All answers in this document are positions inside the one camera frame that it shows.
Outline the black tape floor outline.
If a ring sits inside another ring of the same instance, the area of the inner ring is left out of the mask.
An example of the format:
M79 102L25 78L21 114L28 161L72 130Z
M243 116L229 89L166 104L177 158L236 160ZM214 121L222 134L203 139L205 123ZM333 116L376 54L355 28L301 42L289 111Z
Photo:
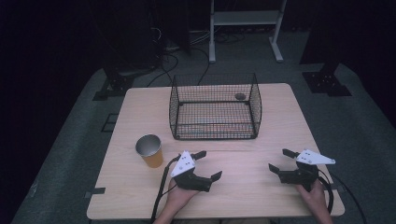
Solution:
M102 126L102 133L112 133L115 129L119 114L118 113L109 113L106 117L106 121Z

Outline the black stand base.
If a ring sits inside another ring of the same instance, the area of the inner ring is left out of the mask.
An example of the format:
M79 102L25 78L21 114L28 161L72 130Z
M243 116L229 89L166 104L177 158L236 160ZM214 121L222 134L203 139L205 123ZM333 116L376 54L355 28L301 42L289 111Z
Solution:
M339 63L325 63L319 71L303 72L308 88L313 93L326 93L331 97L350 96L349 89L334 74L338 65Z
M94 101L105 101L109 97L124 96L132 88L134 77L131 76L107 76L102 88L93 96Z

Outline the person's left hand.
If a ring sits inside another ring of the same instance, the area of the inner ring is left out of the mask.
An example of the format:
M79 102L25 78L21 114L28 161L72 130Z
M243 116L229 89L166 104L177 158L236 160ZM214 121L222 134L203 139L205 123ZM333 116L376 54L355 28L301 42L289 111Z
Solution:
M168 196L163 211L174 217L198 193L198 190L181 189L172 179L169 183Z

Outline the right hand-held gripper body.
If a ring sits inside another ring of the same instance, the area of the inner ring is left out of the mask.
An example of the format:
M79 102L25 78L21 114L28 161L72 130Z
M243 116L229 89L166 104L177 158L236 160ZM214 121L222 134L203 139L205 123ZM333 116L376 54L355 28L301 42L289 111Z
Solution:
M298 157L294 158L297 169L293 171L279 171L278 177L281 183L302 185L307 191L311 190L311 185L319 180L326 189L331 189L331 185L319 176L320 164L335 164L335 160L323 156L310 149L298 152Z

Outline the black tape strip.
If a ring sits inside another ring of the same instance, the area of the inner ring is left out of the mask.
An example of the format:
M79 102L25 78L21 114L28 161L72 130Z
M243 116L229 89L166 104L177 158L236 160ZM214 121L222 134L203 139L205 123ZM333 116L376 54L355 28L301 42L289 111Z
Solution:
M104 194L106 192L106 188L95 188L92 189L91 191L86 191L84 194L85 199L90 199L92 195L95 194Z

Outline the person's right hand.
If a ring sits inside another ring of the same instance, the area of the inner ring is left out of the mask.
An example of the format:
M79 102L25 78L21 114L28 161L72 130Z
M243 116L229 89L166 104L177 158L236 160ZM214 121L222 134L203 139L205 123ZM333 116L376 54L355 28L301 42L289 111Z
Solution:
M311 190L307 191L302 185L296 185L295 188L302 196L310 212L316 217L329 215L326 205L324 189L319 180L311 185Z

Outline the orange cup with silver inside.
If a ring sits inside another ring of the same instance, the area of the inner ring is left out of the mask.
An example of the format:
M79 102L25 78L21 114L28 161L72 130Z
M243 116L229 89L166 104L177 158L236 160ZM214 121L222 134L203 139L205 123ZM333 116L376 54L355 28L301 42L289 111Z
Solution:
M135 151L150 168L158 168L163 164L162 142L155 134L146 134L139 138Z

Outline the white metal stand frame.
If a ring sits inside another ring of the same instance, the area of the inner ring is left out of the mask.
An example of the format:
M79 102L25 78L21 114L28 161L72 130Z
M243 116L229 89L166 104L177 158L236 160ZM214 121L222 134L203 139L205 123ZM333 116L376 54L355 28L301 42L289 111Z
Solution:
M264 11L216 11L215 0L210 2L208 61L216 61L215 28L219 26L274 25L275 30L269 37L269 43L278 63L284 61L277 44L288 0L281 0L278 10Z

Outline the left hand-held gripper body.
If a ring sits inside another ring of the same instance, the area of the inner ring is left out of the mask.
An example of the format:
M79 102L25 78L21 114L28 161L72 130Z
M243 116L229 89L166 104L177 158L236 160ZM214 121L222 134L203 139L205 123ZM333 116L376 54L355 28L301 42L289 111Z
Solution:
M209 192L212 181L210 178L200 177L194 173L195 162L189 151L183 151L171 172L171 177L181 189Z

